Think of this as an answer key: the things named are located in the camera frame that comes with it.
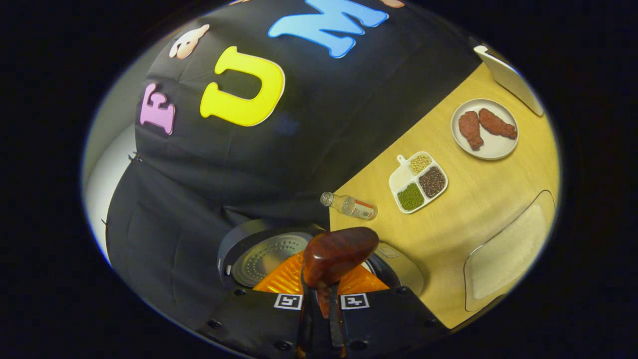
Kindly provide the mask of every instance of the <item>bottle label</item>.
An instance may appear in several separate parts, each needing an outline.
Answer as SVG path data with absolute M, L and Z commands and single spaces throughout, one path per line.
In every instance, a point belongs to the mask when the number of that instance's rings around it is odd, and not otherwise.
M 368 203 L 355 200 L 355 210 L 352 212 L 353 217 L 370 219 L 375 212 L 375 208 Z

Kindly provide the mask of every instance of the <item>orange pad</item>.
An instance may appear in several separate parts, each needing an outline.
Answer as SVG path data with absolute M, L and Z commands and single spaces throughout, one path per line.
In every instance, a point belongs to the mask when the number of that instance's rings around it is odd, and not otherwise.
M 302 251 L 286 259 L 253 289 L 269 293 L 304 294 L 300 279 L 303 264 L 304 253 Z M 337 293 L 339 295 L 356 294 L 382 291 L 384 289 L 389 289 L 389 287 L 363 266 L 359 265 L 341 278 Z

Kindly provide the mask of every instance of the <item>yellow grains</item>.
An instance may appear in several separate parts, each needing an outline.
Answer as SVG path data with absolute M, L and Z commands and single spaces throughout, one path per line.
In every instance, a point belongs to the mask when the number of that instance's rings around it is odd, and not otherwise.
M 413 158 L 412 161 L 410 161 L 409 166 L 412 173 L 416 176 L 431 163 L 432 160 L 428 156 L 419 155 Z

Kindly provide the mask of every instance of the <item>white divided tray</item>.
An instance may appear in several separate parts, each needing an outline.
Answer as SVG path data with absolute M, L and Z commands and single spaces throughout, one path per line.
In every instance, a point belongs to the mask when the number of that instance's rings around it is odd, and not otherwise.
M 416 158 L 419 155 L 428 156 L 431 160 L 431 163 L 415 176 L 412 173 L 412 170 L 410 170 L 409 165 L 410 165 L 410 161 L 412 161 L 414 158 Z M 445 175 L 445 172 L 441 168 L 441 165 L 439 165 L 434 160 L 434 158 L 430 156 L 427 152 L 423 152 L 423 151 L 416 152 L 414 155 L 412 155 L 412 157 L 410 157 L 407 160 L 403 156 L 398 155 L 397 161 L 399 161 L 401 165 L 390 175 L 390 178 L 388 179 L 388 185 L 390 186 L 390 191 L 392 192 L 392 195 L 394 196 L 394 200 L 397 202 L 397 206 L 399 206 L 399 210 L 401 210 L 403 213 L 412 213 L 414 211 L 418 211 L 419 209 L 423 208 L 423 206 L 432 202 L 435 198 L 437 198 L 443 192 L 445 192 L 445 189 L 447 188 L 447 183 L 449 182 L 447 179 L 447 176 Z M 445 178 L 445 185 L 443 186 L 443 189 L 441 190 L 441 192 L 438 192 L 437 194 L 434 195 L 434 197 L 429 198 L 428 196 L 426 196 L 425 192 L 423 191 L 423 188 L 421 188 L 421 185 L 419 184 L 419 177 L 421 177 L 425 172 L 427 172 L 428 170 L 430 170 L 430 168 L 434 166 L 438 167 L 441 173 L 443 174 L 443 177 Z M 421 204 L 419 207 L 416 207 L 415 209 L 411 211 L 406 211 L 401 206 L 401 202 L 399 202 L 399 197 L 397 196 L 397 194 L 405 190 L 408 187 L 408 185 L 410 185 L 410 183 L 414 183 L 417 185 L 417 188 L 419 189 L 419 192 L 423 196 L 424 201 L 423 201 L 423 204 Z

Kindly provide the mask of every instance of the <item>black fabric cover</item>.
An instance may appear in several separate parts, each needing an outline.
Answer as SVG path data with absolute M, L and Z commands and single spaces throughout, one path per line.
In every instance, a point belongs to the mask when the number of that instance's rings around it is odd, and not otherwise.
M 427 11 L 356 2 L 390 17 L 363 27 L 364 35 L 348 34 L 357 43 L 340 59 L 296 36 L 267 36 L 281 17 L 318 13 L 310 5 L 254 0 L 184 26 L 140 86 L 139 105 L 146 85 L 159 84 L 176 108 L 174 130 L 166 135 L 131 119 L 143 162 L 129 166 L 113 196 L 108 255 L 140 296 L 188 327 L 198 328 L 224 297 L 214 258 L 231 228 L 255 218 L 329 228 L 319 195 L 357 174 L 480 64 L 466 37 Z M 211 27 L 193 53 L 170 59 L 176 39 L 204 24 Z M 244 98 L 260 89 L 252 75 L 214 73 L 229 46 L 274 61 L 285 73 L 283 96 L 259 125 L 199 113 L 210 82 Z

